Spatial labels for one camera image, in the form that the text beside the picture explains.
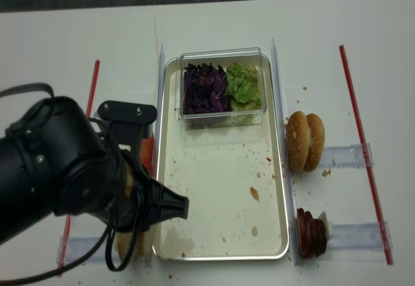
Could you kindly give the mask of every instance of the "red stick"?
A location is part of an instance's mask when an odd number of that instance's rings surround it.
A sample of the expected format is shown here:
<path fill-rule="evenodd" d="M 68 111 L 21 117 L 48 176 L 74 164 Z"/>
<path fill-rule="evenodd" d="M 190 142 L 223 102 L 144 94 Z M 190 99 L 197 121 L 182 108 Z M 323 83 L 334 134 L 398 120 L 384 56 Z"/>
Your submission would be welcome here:
<path fill-rule="evenodd" d="M 346 51 L 344 50 L 343 45 L 339 46 L 338 49 L 340 50 L 340 56 L 342 57 L 344 74 L 346 76 L 346 82 L 348 83 L 348 87 L 349 87 L 350 100 L 351 100 L 351 105 L 353 106 L 353 113 L 355 114 L 355 120 L 356 120 L 357 131 L 359 133 L 359 138 L 360 138 L 362 146 L 366 146 L 366 138 L 364 137 L 363 125 L 361 121 L 361 116 L 359 114 L 359 108 L 357 107 L 355 90 L 353 89 L 353 83 L 351 82 L 351 75 L 350 75 L 350 70 L 349 70 L 348 59 L 346 57 Z M 383 214 L 382 214 L 382 209 L 381 209 L 381 203 L 379 201 L 379 196 L 377 195 L 375 176 L 373 174 L 374 172 L 372 170 L 372 166 L 370 166 L 368 152 L 364 150 L 363 155 L 364 155 L 364 160 L 366 162 L 366 170 L 368 172 L 368 178 L 369 178 L 370 190 L 372 192 L 373 203 L 375 204 L 376 217 L 377 217 L 377 221 L 379 223 L 379 227 L 381 230 L 383 246 L 385 248 L 386 263 L 388 265 L 393 265 L 394 261 L 392 259 L 392 252 L 390 250 L 389 241 L 386 237 L 386 231 L 384 227 L 385 222 L 383 220 Z"/>
<path fill-rule="evenodd" d="M 97 81 L 98 81 L 99 64 L 100 64 L 99 60 L 96 60 L 95 67 L 93 69 L 91 89 L 89 90 L 88 106 L 86 107 L 87 117 L 91 117 L 93 98 L 95 95 L 95 88 L 97 87 Z M 69 239 L 70 229 L 71 229 L 71 216 L 67 216 L 66 222 L 65 222 L 64 236 L 62 237 L 62 251 L 60 253 L 60 257 L 58 260 L 58 268 L 62 268 L 65 265 L 66 247 L 67 247 L 67 241 Z"/>

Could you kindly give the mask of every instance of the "white tabletop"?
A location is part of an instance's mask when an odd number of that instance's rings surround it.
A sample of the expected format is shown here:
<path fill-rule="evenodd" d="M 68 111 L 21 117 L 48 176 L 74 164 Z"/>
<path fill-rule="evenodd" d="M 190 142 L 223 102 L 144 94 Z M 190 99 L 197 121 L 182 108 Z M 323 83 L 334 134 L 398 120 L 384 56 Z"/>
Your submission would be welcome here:
<path fill-rule="evenodd" d="M 183 52 L 255 46 L 270 56 L 275 38 L 281 76 L 308 82 L 344 75 L 338 54 L 344 44 L 393 242 L 391 267 L 347 261 L 294 267 L 290 253 L 271 262 L 153 259 L 150 268 L 130 265 L 118 274 L 105 264 L 87 264 L 42 285 L 413 285 L 414 8 L 415 0 L 264 0 L 0 14 L 0 89 L 48 82 L 83 108 L 95 59 L 101 61 L 98 98 L 139 99 L 156 91 L 161 43 L 166 60 Z M 327 95 L 327 103 L 330 97 L 335 95 Z M 1 99 L 0 129 L 39 98 Z M 1 279 L 55 268 L 64 222 L 48 217 L 0 246 Z"/>

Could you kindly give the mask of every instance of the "food crumb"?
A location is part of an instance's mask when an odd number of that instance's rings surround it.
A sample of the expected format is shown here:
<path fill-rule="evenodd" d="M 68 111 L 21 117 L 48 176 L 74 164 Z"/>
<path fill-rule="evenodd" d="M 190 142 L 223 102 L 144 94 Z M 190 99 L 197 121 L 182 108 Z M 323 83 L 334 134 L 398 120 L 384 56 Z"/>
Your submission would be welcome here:
<path fill-rule="evenodd" d="M 254 188 L 254 187 L 251 187 L 250 192 L 251 192 L 252 197 L 259 202 L 259 193 L 258 193 L 257 189 Z"/>
<path fill-rule="evenodd" d="M 253 226 L 253 227 L 251 228 L 251 233 L 252 233 L 252 236 L 257 236 L 257 235 L 258 235 L 258 229 L 257 229 L 257 226 Z"/>
<path fill-rule="evenodd" d="M 323 174 L 322 174 L 322 176 L 323 177 L 327 177 L 330 174 L 331 174 L 331 170 L 329 169 L 329 171 L 324 171 Z"/>

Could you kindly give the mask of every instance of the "purple cabbage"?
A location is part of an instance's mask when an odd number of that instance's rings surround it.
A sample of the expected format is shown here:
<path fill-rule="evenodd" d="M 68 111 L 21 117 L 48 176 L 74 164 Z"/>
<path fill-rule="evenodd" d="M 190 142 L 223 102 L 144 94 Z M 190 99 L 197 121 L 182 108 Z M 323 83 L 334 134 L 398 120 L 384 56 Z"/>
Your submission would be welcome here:
<path fill-rule="evenodd" d="M 184 114 L 232 111 L 225 95 L 228 81 L 221 66 L 189 64 L 184 73 Z"/>

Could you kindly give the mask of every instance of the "silver baking tray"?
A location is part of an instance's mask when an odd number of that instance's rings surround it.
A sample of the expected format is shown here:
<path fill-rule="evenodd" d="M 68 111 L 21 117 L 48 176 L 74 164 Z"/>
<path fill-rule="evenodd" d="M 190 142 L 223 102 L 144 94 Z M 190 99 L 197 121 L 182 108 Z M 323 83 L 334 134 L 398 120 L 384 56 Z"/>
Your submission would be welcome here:
<path fill-rule="evenodd" d="M 219 64 L 230 64 L 224 56 Z M 177 118 L 180 58 L 159 84 L 156 178 L 189 198 L 186 220 L 156 226 L 154 253 L 182 261 L 281 258 L 289 247 L 271 68 L 261 55 L 267 109 L 260 125 L 186 129 Z M 250 194 L 254 187 L 259 201 Z"/>

